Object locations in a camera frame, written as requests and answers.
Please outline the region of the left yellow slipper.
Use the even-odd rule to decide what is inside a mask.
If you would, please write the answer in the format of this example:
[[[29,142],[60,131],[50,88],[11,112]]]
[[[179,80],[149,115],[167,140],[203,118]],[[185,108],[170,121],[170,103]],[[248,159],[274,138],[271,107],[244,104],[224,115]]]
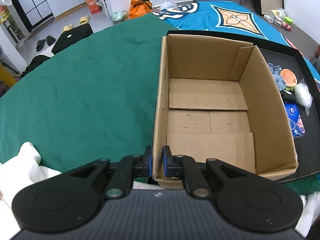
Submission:
[[[74,25],[73,24],[70,24],[70,25],[66,25],[66,26],[64,26],[64,28],[63,28],[63,33],[64,32],[67,32],[67,31],[69,31],[69,30],[71,30],[71,29],[73,29],[73,27],[74,27]]]

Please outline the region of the black dotted fabric pouch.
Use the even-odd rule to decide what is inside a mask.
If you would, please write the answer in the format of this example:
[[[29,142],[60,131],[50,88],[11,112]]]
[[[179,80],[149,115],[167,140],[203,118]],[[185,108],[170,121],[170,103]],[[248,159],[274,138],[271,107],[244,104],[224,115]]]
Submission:
[[[281,90],[280,94],[284,102],[290,102],[290,103],[297,102],[295,96],[288,90]]]

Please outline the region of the blue tissue pack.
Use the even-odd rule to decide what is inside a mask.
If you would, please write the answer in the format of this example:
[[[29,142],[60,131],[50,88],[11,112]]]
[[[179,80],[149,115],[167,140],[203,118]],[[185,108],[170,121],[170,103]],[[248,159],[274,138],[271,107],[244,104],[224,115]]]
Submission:
[[[305,128],[300,116],[300,112],[295,103],[284,103],[287,118],[291,127],[291,133],[294,139],[298,139],[305,135]]]

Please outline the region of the black shallow tray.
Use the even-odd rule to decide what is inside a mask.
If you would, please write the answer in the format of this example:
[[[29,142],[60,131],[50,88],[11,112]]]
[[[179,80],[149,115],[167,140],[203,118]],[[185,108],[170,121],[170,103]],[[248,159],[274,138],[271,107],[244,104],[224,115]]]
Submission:
[[[262,38],[204,30],[170,30],[168,34],[196,35],[250,42],[265,58],[287,107],[299,167],[280,180],[298,181],[319,174],[319,91],[301,53],[290,46]]]

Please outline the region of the left black slipper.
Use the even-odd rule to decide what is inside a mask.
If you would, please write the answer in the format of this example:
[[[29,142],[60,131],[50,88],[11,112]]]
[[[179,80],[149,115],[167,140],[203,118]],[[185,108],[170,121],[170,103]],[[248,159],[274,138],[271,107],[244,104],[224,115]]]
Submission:
[[[45,40],[45,39],[42,39],[42,40],[37,41],[36,51],[37,51],[37,52],[40,52],[40,51],[44,48],[44,45],[45,45],[45,44],[46,44],[46,40]]]

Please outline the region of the red small toy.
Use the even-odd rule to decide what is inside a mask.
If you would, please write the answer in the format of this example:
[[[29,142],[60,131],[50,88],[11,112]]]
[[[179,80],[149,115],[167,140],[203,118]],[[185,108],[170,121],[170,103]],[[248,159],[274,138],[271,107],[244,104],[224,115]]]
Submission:
[[[287,31],[292,31],[292,26],[289,25],[289,24],[286,23],[286,22],[283,22],[283,23],[282,23],[282,28],[285,29],[285,30],[287,30]]]

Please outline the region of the white cup with print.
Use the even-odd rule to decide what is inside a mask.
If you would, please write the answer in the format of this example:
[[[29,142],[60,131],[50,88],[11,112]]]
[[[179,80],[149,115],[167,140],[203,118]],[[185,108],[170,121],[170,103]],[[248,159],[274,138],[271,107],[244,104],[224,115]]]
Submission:
[[[288,16],[286,10],[283,9],[283,8],[277,8],[277,9],[268,10],[266,14],[268,16],[270,16],[271,18],[278,17],[278,18],[281,18],[282,20],[284,20],[285,17]]]

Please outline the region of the brown cardboard box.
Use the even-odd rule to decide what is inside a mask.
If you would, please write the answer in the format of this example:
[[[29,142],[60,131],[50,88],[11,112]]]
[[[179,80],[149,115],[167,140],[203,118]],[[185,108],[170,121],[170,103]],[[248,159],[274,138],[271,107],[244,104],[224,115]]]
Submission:
[[[163,147],[204,163],[219,159],[270,180],[294,174],[298,157],[280,91],[259,50],[226,38],[162,38],[152,176],[180,189]]]

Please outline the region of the black dice stool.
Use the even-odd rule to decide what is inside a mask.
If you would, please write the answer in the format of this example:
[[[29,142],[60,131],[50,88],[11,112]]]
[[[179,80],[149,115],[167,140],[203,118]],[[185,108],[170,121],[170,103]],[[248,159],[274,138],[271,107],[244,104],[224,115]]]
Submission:
[[[63,32],[55,42],[52,53],[55,55],[71,45],[87,38],[93,34],[93,30],[89,23],[80,25],[76,28]]]

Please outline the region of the black clothes pile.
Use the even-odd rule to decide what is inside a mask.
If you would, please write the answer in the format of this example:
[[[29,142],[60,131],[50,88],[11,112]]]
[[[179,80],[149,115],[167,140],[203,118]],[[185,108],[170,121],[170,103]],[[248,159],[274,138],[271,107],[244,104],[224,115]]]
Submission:
[[[35,56],[29,65],[26,67],[25,71],[21,74],[21,78],[25,77],[27,74],[35,70],[38,66],[43,64],[45,61],[50,59],[50,57],[46,55],[37,55]]]

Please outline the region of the orange cardboard box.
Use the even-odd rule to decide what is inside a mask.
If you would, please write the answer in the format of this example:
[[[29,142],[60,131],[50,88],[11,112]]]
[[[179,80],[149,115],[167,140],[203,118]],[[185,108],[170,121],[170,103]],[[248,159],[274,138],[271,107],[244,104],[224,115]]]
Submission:
[[[96,14],[101,11],[101,6],[97,4],[97,0],[85,0],[85,2],[91,14]]]

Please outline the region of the right yellow slipper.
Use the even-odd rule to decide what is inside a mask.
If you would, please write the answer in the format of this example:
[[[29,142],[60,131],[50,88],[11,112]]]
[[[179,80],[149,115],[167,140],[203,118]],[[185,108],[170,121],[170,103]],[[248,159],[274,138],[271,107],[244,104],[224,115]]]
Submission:
[[[80,18],[79,25],[84,25],[89,22],[89,16],[83,16]]]

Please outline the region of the white stuffing plastic bag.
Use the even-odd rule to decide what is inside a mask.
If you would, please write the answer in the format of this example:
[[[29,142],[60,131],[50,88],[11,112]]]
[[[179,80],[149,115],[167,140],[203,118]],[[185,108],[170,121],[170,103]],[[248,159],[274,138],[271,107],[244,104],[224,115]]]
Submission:
[[[309,116],[309,109],[312,106],[313,97],[303,79],[295,86],[294,92],[296,101],[305,108],[306,115]]]

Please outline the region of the yellow leg table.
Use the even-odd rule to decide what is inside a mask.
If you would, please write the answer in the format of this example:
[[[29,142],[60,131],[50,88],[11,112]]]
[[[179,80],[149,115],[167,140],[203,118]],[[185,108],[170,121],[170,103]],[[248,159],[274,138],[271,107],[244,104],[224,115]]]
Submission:
[[[17,83],[17,80],[6,70],[3,64],[0,64],[0,78],[10,88]]]

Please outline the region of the green small container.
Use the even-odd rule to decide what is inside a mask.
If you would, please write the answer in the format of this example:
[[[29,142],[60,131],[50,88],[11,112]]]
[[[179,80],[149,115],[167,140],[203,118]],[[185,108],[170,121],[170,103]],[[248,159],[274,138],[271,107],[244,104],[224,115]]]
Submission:
[[[293,20],[292,20],[292,18],[290,18],[289,16],[286,16],[286,17],[284,18],[284,21],[285,21],[286,24],[288,24],[288,25],[292,25],[292,24],[293,24]]]

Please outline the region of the black slipper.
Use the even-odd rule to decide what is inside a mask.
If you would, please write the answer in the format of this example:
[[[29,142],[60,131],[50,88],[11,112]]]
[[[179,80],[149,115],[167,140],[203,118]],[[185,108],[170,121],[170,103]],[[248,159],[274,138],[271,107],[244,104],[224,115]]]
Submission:
[[[45,39],[42,39],[42,40],[37,41],[36,51],[37,51],[37,52],[40,52],[40,51],[44,48],[44,45],[45,45],[45,44],[46,44],[46,40],[45,40]]]
[[[46,37],[46,42],[47,42],[48,46],[52,46],[56,42],[56,39],[54,37],[52,37],[51,35],[48,35]]]

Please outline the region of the clear bag with items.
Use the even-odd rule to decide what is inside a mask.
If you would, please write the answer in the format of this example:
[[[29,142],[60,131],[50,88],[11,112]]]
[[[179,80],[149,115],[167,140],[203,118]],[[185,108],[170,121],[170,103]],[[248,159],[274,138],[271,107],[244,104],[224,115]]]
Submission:
[[[129,14],[126,10],[118,10],[113,12],[110,15],[110,19],[114,22],[114,23],[120,23],[120,22],[124,22],[127,18],[128,18]]]

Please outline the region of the green blanket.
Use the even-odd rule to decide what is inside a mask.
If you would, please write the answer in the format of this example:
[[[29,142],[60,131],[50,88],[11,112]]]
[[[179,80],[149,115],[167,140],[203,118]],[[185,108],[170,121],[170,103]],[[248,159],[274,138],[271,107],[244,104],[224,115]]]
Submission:
[[[52,56],[1,97],[1,162],[31,142],[66,172],[151,144],[162,37],[153,14],[92,34]]]

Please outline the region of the orange gift bag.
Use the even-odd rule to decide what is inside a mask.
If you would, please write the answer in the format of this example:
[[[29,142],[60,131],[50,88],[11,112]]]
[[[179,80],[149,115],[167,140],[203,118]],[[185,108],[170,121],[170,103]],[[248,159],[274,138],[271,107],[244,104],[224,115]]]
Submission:
[[[138,18],[152,12],[152,2],[150,0],[131,0],[129,18]]]

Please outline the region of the black grid sliding door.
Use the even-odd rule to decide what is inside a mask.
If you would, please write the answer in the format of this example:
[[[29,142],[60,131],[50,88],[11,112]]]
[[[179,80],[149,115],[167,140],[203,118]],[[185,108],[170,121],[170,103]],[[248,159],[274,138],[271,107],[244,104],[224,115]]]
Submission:
[[[53,17],[47,0],[11,0],[27,31]]]

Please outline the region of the orange burger plush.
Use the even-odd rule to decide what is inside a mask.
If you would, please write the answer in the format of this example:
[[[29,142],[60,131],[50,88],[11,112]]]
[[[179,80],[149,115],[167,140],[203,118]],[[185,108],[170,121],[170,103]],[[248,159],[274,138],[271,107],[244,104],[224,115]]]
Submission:
[[[289,69],[282,69],[280,72],[281,77],[284,79],[286,83],[285,89],[288,91],[293,91],[295,86],[298,83],[296,75]]]

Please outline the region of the yellow slipper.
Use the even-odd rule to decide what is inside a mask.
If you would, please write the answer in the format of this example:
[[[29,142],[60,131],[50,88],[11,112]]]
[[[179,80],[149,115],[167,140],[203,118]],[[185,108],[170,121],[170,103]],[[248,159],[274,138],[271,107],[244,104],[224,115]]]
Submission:
[[[70,24],[70,25],[66,25],[66,26],[64,26],[64,28],[63,28],[63,33],[64,32],[67,32],[67,31],[69,31],[69,30],[71,30],[71,29],[73,29],[73,27],[74,27],[74,25],[73,24]]]
[[[80,18],[79,25],[84,25],[89,22],[89,16],[83,16]]]

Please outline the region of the white fluffy towel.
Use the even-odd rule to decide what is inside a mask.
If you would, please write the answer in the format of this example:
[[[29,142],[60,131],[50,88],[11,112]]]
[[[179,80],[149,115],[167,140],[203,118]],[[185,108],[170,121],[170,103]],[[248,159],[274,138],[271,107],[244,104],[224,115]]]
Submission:
[[[58,176],[60,171],[41,166],[41,155],[30,142],[19,153],[1,164],[1,239],[11,239],[20,227],[12,213],[12,201],[25,187]]]

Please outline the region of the right black slipper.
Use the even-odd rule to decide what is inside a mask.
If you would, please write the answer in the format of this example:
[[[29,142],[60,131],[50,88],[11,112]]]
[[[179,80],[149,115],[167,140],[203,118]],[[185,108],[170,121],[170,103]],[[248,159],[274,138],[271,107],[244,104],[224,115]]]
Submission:
[[[52,46],[56,42],[56,39],[54,37],[52,37],[51,35],[48,35],[46,37],[46,42],[47,42],[48,46]]]

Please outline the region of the white small box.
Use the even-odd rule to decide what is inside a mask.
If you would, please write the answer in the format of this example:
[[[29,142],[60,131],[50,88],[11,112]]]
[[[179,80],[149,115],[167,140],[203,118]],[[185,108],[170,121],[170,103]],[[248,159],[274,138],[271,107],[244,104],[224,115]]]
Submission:
[[[263,15],[263,18],[264,18],[265,20],[267,20],[269,23],[273,23],[273,22],[274,22],[274,18],[268,16],[267,14],[264,14],[264,15]]]

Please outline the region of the blue patterned blanket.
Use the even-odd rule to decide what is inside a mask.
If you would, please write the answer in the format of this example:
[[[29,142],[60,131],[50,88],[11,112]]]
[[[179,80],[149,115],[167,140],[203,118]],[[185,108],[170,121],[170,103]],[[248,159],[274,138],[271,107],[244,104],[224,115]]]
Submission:
[[[262,56],[262,43],[273,48],[291,46],[253,12],[233,2],[209,1],[152,13],[178,29],[167,37],[170,78],[235,81],[241,87],[276,89]]]

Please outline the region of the blue denim rabbit plush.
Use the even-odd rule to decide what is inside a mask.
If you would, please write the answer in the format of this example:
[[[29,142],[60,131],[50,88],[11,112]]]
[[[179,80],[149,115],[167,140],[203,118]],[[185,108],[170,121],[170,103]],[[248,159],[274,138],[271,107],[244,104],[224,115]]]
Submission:
[[[280,65],[275,66],[272,63],[268,63],[268,67],[272,73],[272,76],[276,82],[276,85],[277,85],[279,91],[284,90],[286,88],[286,81],[284,80],[284,78],[280,74],[282,71],[281,66]]]

